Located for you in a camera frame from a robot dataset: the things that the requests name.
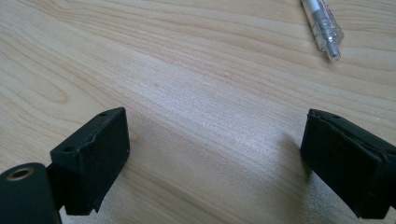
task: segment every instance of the black plastic part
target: black plastic part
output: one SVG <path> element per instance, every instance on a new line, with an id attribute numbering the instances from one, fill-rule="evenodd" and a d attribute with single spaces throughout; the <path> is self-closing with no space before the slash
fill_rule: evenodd
<path id="1" fill-rule="evenodd" d="M 129 148 L 125 109 L 117 108 L 97 115 L 51 151 L 53 173 L 64 181 L 52 183 L 63 187 L 60 197 L 68 215 L 99 210 Z"/>
<path id="2" fill-rule="evenodd" d="M 310 109 L 301 154 L 357 217 L 396 204 L 396 147 L 337 115 Z"/>
<path id="3" fill-rule="evenodd" d="M 0 223 L 61 223 L 43 164 L 26 163 L 0 175 Z"/>
<path id="4" fill-rule="evenodd" d="M 130 152 L 124 108 L 103 112 L 50 153 L 52 164 L 27 163 L 0 175 L 0 224 L 61 223 L 96 212 Z"/>

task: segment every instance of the light wood surface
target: light wood surface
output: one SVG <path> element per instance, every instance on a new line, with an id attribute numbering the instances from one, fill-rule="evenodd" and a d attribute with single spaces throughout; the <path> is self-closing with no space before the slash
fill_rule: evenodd
<path id="1" fill-rule="evenodd" d="M 125 168 L 64 223 L 394 223 L 357 219 L 300 157 L 309 108 L 396 145 L 396 2 L 328 2 L 338 63 L 300 0 L 1 0 L 0 171 L 124 106 Z"/>

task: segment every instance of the clear plastic pen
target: clear plastic pen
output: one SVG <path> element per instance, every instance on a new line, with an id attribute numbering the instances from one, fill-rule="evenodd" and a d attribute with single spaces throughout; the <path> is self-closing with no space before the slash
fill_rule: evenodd
<path id="1" fill-rule="evenodd" d="M 344 33 L 336 23 L 326 0 L 302 0 L 306 16 L 321 51 L 326 51 L 329 59 L 337 61 L 341 54 L 338 45 Z"/>

